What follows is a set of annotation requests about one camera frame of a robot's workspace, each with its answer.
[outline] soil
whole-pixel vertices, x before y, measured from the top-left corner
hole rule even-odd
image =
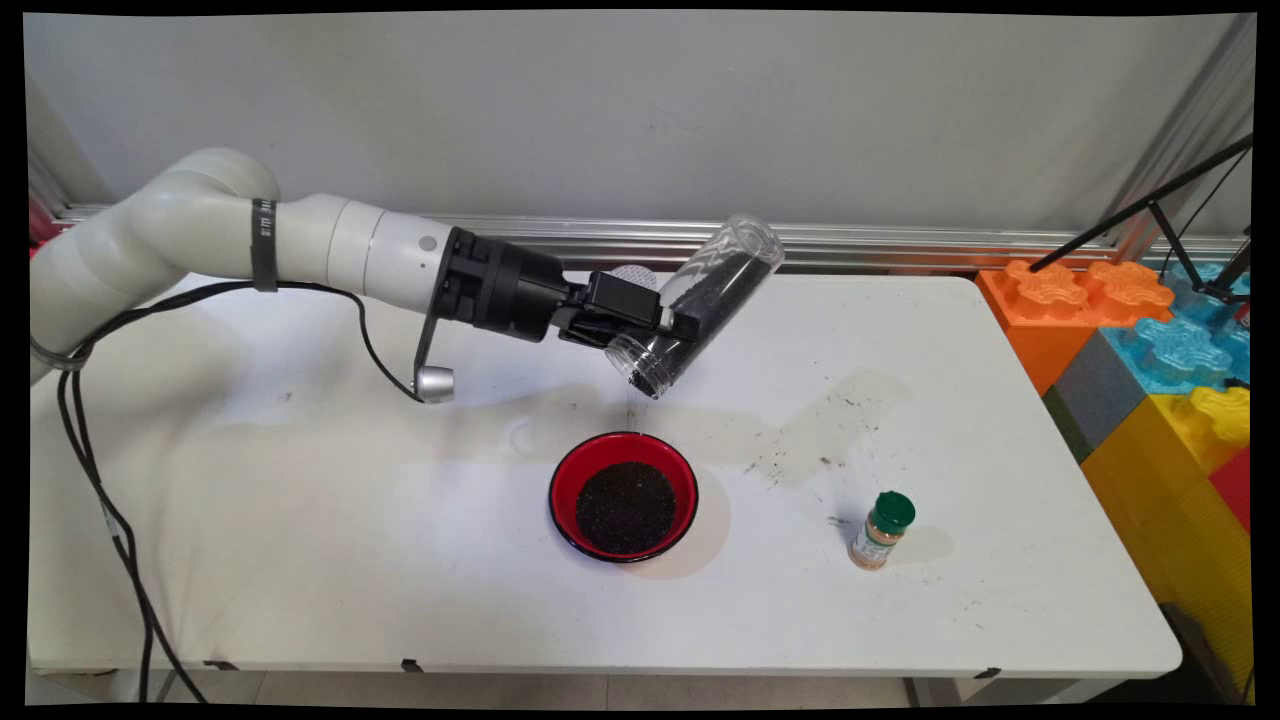
[[[600,470],[577,496],[577,527],[604,552],[637,555],[662,542],[676,520],[676,493],[660,470],[620,462]]]

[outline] spice jar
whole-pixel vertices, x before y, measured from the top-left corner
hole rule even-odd
[[[867,521],[859,528],[858,537],[849,546],[849,557],[864,570],[879,570],[913,520],[915,506],[905,495],[882,492],[876,498],[876,507],[867,514]]]

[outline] clear plastic tube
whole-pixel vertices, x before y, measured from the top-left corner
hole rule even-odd
[[[769,225],[735,214],[659,291],[664,307],[698,319],[698,340],[634,331],[614,337],[605,356],[641,392],[662,397],[783,256],[782,241]]]

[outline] yellow foam block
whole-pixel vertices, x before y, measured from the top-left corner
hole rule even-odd
[[[1142,574],[1152,597],[1156,598],[1156,602],[1172,602],[1174,588],[1160,562],[1160,548],[1151,546],[1149,541],[1138,530],[1138,523],[1133,520],[1120,501],[1119,488],[1132,475],[1124,468],[1117,469],[1115,465],[1108,465],[1106,460],[1106,456],[1094,451],[1080,464],[1080,469],[1084,470],[1084,477],[1089,480],[1093,493],[1098,496],[1098,503],[1102,505],[1102,510],[1106,511],[1116,534],[1125,550],[1129,551],[1129,557],[1138,568],[1138,573]]]
[[[1172,506],[1157,509],[1138,536],[1134,544],[1160,548],[1156,560],[1172,601],[1201,624],[1210,647],[1231,671],[1236,689],[1243,689],[1253,666],[1248,533],[1213,486],[1203,482]]]
[[[1249,536],[1208,480],[1248,445],[1248,391],[1148,396],[1080,469],[1147,587],[1176,602],[1243,689],[1253,666]]]
[[[1151,397],[1206,474],[1249,445],[1249,391],[1243,387]]]
[[[1080,465],[1107,514],[1123,512],[1137,527],[1206,477],[1166,415],[1147,396]],[[1107,482],[1094,478],[1108,478]]]

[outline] robotic arm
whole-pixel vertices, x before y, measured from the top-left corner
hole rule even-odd
[[[532,342],[556,325],[562,340],[602,348],[628,328],[698,334],[698,322],[662,307],[655,291],[613,275],[571,283],[559,259],[462,228],[332,195],[275,204],[279,195],[270,170],[242,152],[200,150],[179,160],[31,260],[32,338],[68,352],[187,273],[252,278],[270,290],[275,278],[262,268],[271,265],[279,279],[426,315],[413,388],[428,402],[453,396],[453,370],[426,364],[442,318]],[[270,242],[256,246],[255,236]],[[32,355],[31,383],[47,372]]]

